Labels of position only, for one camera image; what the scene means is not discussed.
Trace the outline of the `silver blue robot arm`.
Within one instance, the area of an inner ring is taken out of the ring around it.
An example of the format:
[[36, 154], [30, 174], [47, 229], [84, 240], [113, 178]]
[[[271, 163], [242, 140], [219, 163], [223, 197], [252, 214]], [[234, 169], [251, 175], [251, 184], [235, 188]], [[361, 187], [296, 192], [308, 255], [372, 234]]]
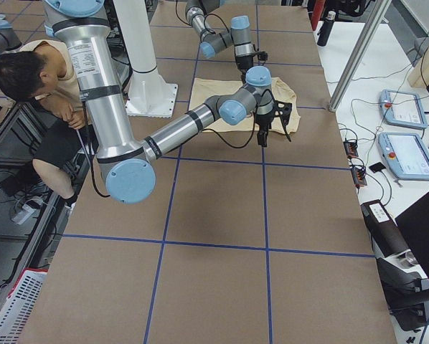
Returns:
[[129, 117], [169, 105], [177, 86], [159, 75], [142, 1], [116, 1], [118, 17], [133, 71], [123, 94], [107, 37], [109, 21], [102, 1], [46, 1], [46, 30], [68, 49], [99, 142], [97, 160], [107, 192], [125, 204], [143, 201], [153, 191], [152, 162], [175, 149], [216, 120], [236, 125], [252, 114], [254, 125], [267, 130], [275, 114], [271, 76], [266, 67], [247, 71], [245, 83], [231, 95], [215, 95], [155, 133], [136, 140]]
[[251, 39], [250, 20], [247, 15], [231, 19], [231, 27], [222, 32], [216, 32], [208, 23], [207, 17], [218, 9], [223, 1], [188, 1], [185, 6], [185, 17], [199, 36], [199, 48], [205, 58], [234, 47], [235, 64], [244, 82], [247, 71], [253, 67], [253, 57], [256, 55], [255, 46]]

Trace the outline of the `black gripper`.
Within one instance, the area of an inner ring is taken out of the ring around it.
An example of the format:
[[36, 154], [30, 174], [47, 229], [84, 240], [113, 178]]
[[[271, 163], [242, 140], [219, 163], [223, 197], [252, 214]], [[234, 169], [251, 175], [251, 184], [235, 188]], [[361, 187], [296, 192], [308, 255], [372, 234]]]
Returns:
[[254, 66], [254, 55], [236, 55], [235, 63], [237, 65], [237, 68], [241, 72], [241, 80], [245, 81], [246, 72]]
[[266, 113], [256, 112], [255, 123], [258, 125], [257, 141], [258, 145], [268, 146], [268, 131], [272, 128], [272, 122], [275, 118], [275, 111]]

